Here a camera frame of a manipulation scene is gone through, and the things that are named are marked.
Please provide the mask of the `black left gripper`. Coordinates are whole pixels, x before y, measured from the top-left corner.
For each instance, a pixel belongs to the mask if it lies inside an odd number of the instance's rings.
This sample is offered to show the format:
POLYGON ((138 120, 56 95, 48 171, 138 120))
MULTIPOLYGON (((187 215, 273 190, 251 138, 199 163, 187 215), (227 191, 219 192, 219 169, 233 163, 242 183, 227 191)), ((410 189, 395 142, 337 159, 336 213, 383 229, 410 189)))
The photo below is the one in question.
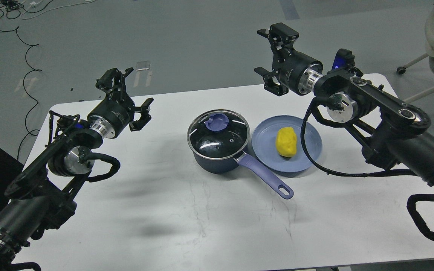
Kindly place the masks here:
POLYGON ((97 131, 101 137, 114 139, 124 130, 140 131, 151 120, 150 105, 154 98, 146 99, 139 107, 126 93, 125 79, 133 67, 124 72, 114 67, 96 80, 95 87, 105 93, 103 99, 88 115, 90 129, 97 131), (140 114, 138 120, 134 120, 134 114, 140 114))

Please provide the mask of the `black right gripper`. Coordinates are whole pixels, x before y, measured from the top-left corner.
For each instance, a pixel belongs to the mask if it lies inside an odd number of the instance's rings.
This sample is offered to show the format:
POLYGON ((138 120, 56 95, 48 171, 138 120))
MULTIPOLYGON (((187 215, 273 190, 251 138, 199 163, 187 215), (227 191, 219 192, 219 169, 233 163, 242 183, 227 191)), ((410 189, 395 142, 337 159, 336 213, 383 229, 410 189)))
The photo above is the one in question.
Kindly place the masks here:
POLYGON ((272 24, 269 29, 259 29, 257 34, 270 43, 276 61, 275 71, 269 72, 263 67, 254 69, 262 77, 264 89, 276 96, 288 94, 288 90, 298 95, 307 95, 311 92, 311 87, 307 83, 309 76, 305 75, 306 70, 321 74, 323 65, 319 60, 294 49, 294 42, 300 34, 284 23, 272 24))

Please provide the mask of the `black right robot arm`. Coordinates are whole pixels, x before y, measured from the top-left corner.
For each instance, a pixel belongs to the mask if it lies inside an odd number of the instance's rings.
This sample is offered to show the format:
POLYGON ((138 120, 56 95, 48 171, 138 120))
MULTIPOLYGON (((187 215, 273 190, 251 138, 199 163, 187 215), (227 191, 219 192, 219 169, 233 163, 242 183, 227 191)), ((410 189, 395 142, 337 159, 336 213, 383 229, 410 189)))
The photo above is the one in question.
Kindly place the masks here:
MULTIPOLYGON (((314 95, 300 129, 300 144, 313 165, 341 177, 415 175, 434 187, 434 137, 427 132, 431 125, 427 113, 386 93, 383 85, 377 87, 364 79, 350 50, 339 49, 332 68, 323 74, 319 60, 294 49, 299 33, 286 24, 272 24, 257 33, 269 41, 273 53, 271 71, 255 68, 264 80, 264 89, 276 96, 288 91, 314 95), (362 146, 366 163, 382 171, 348 174, 319 165, 306 146, 310 115, 322 125, 344 128, 362 146)), ((418 202, 434 202, 434 194, 411 195, 406 205, 421 234, 434 241, 434 232, 417 211, 418 202)))

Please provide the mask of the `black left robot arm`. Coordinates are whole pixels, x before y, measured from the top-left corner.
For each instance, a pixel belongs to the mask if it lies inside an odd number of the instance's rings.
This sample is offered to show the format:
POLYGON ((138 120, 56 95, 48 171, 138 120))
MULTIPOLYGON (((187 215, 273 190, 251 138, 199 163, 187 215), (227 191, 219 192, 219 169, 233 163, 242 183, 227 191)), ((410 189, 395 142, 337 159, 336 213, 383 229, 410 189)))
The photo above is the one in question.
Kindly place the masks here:
POLYGON ((13 260, 30 246, 29 239, 41 239, 45 230, 59 229, 75 214, 74 198, 86 182, 107 180, 119 171, 117 158, 94 150, 126 127, 140 131, 151 120, 153 98, 136 106, 126 92, 133 71, 113 68, 96 80, 105 97, 86 119, 50 110, 45 150, 5 190, 10 202, 0 211, 0 271, 41 270, 35 262, 13 260))

